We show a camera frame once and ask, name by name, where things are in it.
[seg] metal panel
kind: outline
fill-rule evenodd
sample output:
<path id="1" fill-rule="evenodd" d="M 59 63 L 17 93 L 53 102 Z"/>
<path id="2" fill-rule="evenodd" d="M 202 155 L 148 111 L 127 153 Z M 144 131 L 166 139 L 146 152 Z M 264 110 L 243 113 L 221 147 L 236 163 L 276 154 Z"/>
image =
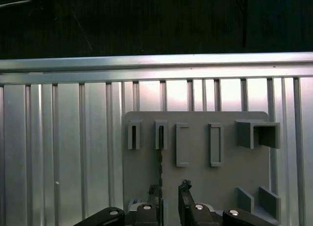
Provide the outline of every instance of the metal panel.
<path id="1" fill-rule="evenodd" d="M 179 68 L 155 67 L 140 68 L 132 70 L 103 70 L 88 72 L 59 72 L 59 73 L 30 73 L 19 74 L 9 73 L 1 75 L 0 84 L 57 84 L 57 83 L 87 83 L 87 82 L 123 82 L 123 81 L 147 81 L 147 80 L 178 80 L 178 79 L 199 79 L 199 78 L 242 78 L 242 77 L 307 77 L 313 75 L 313 63 L 306 64 L 275 64 L 276 68 L 267 65 L 242 65 L 230 64 L 221 65 L 207 64 L 205 66 Z"/>
<path id="2" fill-rule="evenodd" d="M 123 162 L 122 162 L 122 84 L 107 87 L 108 108 L 108 159 L 110 206 L 123 209 Z"/>
<path id="3" fill-rule="evenodd" d="M 139 110 L 160 111 L 160 82 L 139 82 Z"/>
<path id="4" fill-rule="evenodd" d="M 257 63 L 289 63 L 312 62 L 311 52 L 290 53 L 251 53 L 251 54 L 193 54 L 193 55 L 159 55 L 159 56 L 115 56 L 115 57 L 78 57 L 63 59 L 27 59 L 27 60 L 0 60 L 0 70 L 26 71 L 57 71 L 71 68 L 104 69 L 104 68 L 141 68 L 144 66 L 202 66 L 203 64 L 242 64 Z"/>
<path id="5" fill-rule="evenodd" d="M 3 112 L 3 87 L 0 87 L 0 225 L 5 225 L 5 156 Z"/>
<path id="6" fill-rule="evenodd" d="M 266 78 L 250 78 L 246 80 L 247 105 L 249 111 L 268 113 L 268 83 Z"/>
<path id="7" fill-rule="evenodd" d="M 193 80 L 194 111 L 203 111 L 203 85 L 202 80 Z"/>
<path id="8" fill-rule="evenodd" d="M 188 111 L 187 81 L 166 81 L 167 111 Z"/>
<path id="9" fill-rule="evenodd" d="M 300 78 L 299 86 L 292 78 L 312 77 L 312 59 L 313 53 L 262 53 L 0 61 L 2 72 L 45 72 L 0 77 L 6 225 L 71 225 L 106 204 L 122 207 L 122 122 L 133 110 L 268 112 L 282 126 L 271 181 L 282 197 L 283 223 L 312 224 L 313 80 Z"/>
<path id="10" fill-rule="evenodd" d="M 222 79 L 221 82 L 221 110 L 241 111 L 240 79 Z"/>
<path id="11" fill-rule="evenodd" d="M 52 85 L 42 86 L 42 118 L 44 147 L 44 193 L 45 193 L 45 223 L 55 226 L 55 195 L 54 195 L 54 154 L 53 154 L 53 103 Z"/>
<path id="12" fill-rule="evenodd" d="M 59 225 L 82 219 L 80 118 L 78 84 L 58 85 L 58 179 Z"/>
<path id="13" fill-rule="evenodd" d="M 300 100 L 301 100 L 301 130 L 302 130 L 302 155 L 303 155 L 303 188 L 305 206 L 305 225 L 309 226 L 313 222 L 313 78 L 300 78 Z"/>
<path id="14" fill-rule="evenodd" d="M 85 84 L 87 216 L 109 206 L 106 85 Z"/>
<path id="15" fill-rule="evenodd" d="M 273 91 L 274 91 L 274 119 L 275 122 L 280 122 L 280 136 L 281 136 L 281 149 L 271 150 L 275 154 L 276 166 L 276 180 L 272 180 L 272 191 L 279 195 L 281 198 L 281 224 L 287 225 L 287 174 L 286 174 L 286 140 L 285 140 L 285 120 L 284 120 L 284 92 L 281 78 L 274 78 Z"/>
<path id="16" fill-rule="evenodd" d="M 30 87 L 32 225 L 45 222 L 42 85 Z"/>
<path id="17" fill-rule="evenodd" d="M 4 86 L 6 226 L 28 225 L 25 86 Z"/>
<path id="18" fill-rule="evenodd" d="M 215 111 L 215 87 L 214 80 L 207 79 L 204 82 L 205 84 L 205 100 L 206 100 L 206 111 Z"/>
<path id="19" fill-rule="evenodd" d="M 297 184 L 297 155 L 296 155 L 296 131 L 295 131 L 295 109 L 294 109 L 294 84 L 293 78 L 283 79 L 285 87 L 285 114 L 284 114 L 284 132 L 285 132 L 285 153 L 287 177 L 287 225 L 299 225 L 299 207 L 298 207 L 298 184 Z"/>
<path id="20" fill-rule="evenodd" d="M 133 82 L 123 83 L 124 114 L 134 110 Z"/>

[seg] dark background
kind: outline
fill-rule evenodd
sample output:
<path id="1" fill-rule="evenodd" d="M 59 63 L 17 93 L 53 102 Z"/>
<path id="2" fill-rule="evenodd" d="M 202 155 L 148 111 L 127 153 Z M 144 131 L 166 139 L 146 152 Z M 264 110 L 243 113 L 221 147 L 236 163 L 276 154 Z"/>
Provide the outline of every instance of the dark background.
<path id="1" fill-rule="evenodd" d="M 0 58 L 313 51 L 313 0 L 51 0 L 0 9 Z"/>

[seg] gray pegboard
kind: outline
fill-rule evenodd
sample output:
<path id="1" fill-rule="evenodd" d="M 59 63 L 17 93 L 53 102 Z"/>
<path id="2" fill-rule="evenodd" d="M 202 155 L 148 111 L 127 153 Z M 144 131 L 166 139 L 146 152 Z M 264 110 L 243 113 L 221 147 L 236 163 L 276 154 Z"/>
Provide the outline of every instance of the gray pegboard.
<path id="1" fill-rule="evenodd" d="M 179 225 L 178 186 L 184 179 L 191 180 L 196 202 L 216 210 L 240 207 L 279 222 L 280 200 L 266 192 L 269 147 L 262 145 L 279 148 L 279 124 L 266 113 L 129 112 L 124 124 L 125 207 L 130 199 L 146 200 L 149 186 L 159 184 L 162 151 L 165 225 Z M 259 197 L 269 198 L 274 209 Z"/>

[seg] screw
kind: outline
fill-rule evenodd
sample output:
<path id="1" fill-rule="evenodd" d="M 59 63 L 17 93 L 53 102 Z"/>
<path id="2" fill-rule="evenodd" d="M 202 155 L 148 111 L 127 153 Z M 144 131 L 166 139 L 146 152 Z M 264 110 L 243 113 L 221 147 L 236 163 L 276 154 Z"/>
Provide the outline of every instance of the screw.
<path id="1" fill-rule="evenodd" d="M 110 212 L 110 215 L 117 215 L 117 214 L 118 212 L 116 210 Z"/>
<path id="2" fill-rule="evenodd" d="M 234 216 L 239 215 L 239 212 L 237 210 L 230 210 L 229 213 Z"/>
<path id="3" fill-rule="evenodd" d="M 197 210 L 202 210 L 202 209 L 203 209 L 203 206 L 202 206 L 202 205 L 195 205 L 195 209 L 197 209 Z"/>

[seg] corrugated metal wall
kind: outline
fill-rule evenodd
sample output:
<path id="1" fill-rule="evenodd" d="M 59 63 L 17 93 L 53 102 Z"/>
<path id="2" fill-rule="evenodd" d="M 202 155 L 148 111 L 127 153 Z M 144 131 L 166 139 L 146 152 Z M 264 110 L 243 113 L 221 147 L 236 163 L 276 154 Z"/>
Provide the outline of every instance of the corrugated metal wall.
<path id="1" fill-rule="evenodd" d="M 0 225 L 71 226 L 109 205 L 122 208 L 128 111 L 267 112 L 282 127 L 282 148 L 270 160 L 282 225 L 299 225 L 299 214 L 309 225 L 312 94 L 313 78 L 4 85 Z"/>

